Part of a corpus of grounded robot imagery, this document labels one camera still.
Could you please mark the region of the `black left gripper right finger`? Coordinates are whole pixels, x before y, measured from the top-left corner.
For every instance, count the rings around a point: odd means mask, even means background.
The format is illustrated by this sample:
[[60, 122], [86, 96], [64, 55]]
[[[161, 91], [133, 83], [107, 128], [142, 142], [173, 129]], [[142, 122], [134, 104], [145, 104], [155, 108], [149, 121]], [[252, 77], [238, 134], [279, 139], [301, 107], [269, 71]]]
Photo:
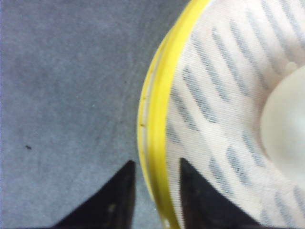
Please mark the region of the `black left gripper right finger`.
[[260, 229], [262, 226], [218, 192], [185, 158], [180, 194], [186, 229]]

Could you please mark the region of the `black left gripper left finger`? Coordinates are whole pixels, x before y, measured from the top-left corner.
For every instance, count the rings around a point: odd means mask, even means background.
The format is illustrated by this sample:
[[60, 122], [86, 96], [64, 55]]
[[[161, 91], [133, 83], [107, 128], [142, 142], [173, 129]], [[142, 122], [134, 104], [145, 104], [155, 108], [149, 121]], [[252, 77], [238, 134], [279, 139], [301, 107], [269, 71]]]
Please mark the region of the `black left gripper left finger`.
[[135, 205], [135, 162], [129, 160], [55, 229], [130, 229]]

